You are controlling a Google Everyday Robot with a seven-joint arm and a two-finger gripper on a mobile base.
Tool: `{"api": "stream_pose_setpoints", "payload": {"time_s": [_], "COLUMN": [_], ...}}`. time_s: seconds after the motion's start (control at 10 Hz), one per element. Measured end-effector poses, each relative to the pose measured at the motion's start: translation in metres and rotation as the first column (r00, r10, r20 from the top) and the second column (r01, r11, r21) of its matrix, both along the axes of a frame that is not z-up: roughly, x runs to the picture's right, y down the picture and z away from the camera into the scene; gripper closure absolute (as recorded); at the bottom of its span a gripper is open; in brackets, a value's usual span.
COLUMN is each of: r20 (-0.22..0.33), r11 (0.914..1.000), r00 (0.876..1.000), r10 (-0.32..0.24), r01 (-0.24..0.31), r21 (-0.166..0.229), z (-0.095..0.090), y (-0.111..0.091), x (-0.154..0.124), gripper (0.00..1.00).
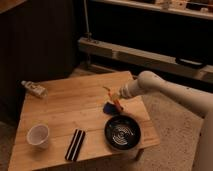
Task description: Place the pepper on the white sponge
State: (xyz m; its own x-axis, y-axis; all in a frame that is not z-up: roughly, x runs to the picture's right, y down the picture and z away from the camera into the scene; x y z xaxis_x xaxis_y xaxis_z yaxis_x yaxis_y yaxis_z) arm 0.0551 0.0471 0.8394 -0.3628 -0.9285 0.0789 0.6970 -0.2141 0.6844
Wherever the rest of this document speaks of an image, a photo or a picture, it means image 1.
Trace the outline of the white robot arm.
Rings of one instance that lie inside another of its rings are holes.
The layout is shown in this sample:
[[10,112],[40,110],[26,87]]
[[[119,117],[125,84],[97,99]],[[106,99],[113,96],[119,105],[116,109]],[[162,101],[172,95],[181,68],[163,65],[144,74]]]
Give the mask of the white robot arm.
[[115,104],[120,99],[131,99],[146,92],[157,91],[203,118],[192,171],[213,171],[212,93],[169,82],[151,71],[141,72],[135,80],[121,86],[116,93],[112,93],[108,87],[105,89]]

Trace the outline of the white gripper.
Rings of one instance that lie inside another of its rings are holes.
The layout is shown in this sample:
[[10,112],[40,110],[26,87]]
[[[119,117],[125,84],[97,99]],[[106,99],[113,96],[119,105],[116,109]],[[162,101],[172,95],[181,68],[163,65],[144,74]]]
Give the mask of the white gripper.
[[107,91],[108,96],[110,98],[110,100],[113,100],[114,105],[116,106],[116,108],[118,109],[118,111],[123,111],[123,107],[120,105],[120,102],[118,101],[118,99],[130,99],[132,98],[132,95],[129,91],[128,85],[125,84],[124,86],[122,86],[118,92],[111,94],[111,90],[110,88],[103,86],[103,88]]

